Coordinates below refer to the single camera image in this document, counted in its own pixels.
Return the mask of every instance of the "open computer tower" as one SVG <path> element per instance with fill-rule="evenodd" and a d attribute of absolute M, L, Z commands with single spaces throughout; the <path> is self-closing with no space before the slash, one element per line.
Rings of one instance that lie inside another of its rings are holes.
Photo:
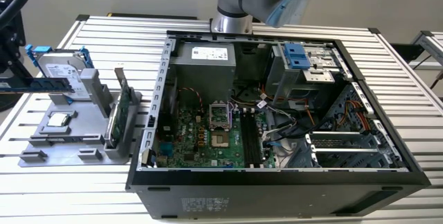
<path fill-rule="evenodd" d="M 127 181 L 155 219 L 363 216 L 429 185 L 339 40 L 168 32 Z"/>

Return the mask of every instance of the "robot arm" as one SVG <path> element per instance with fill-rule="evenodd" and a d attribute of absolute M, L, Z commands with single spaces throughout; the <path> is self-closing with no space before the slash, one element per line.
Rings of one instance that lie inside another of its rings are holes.
<path fill-rule="evenodd" d="M 282 27 L 295 13 L 302 0 L 218 0 L 218 14 L 211 31 L 252 33 L 252 17 L 272 27 Z"/>

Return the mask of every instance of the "gray wall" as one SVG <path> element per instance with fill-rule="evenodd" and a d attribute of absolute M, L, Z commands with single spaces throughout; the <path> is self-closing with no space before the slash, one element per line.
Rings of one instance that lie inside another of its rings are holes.
<path fill-rule="evenodd" d="M 56 46 L 79 14 L 108 12 L 208 19 L 216 0 L 30 0 L 23 9 L 28 42 Z M 441 0 L 310 0 L 302 24 L 378 27 L 390 41 L 408 42 L 421 30 L 443 31 Z M 443 85 L 438 88 L 443 96 Z"/>

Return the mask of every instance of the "ram slot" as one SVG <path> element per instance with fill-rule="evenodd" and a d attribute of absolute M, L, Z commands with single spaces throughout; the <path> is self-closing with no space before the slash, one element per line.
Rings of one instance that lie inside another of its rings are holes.
<path fill-rule="evenodd" d="M 240 126 L 246 167 L 260 167 L 262 152 L 254 113 L 240 114 Z"/>

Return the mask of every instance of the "metal slotted table surface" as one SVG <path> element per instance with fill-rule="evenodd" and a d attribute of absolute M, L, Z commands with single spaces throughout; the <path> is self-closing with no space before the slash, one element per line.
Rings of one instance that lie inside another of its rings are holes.
<path fill-rule="evenodd" d="M 91 51 L 100 79 L 118 90 L 115 67 L 123 67 L 130 85 L 142 92 L 135 136 L 150 110 L 167 30 L 208 31 L 208 21 L 90 17 L 76 21 L 59 48 Z M 433 186 L 363 218 L 178 220 L 184 223 L 443 223 L 443 107 L 384 38 L 367 29 L 287 25 L 254 26 L 259 35 L 340 39 L 398 132 L 425 169 Z M 2 223 L 56 221 L 156 222 L 136 194 L 124 192 L 130 164 L 103 166 L 18 166 L 16 156 L 50 105 L 46 94 L 24 94 L 0 126 Z"/>

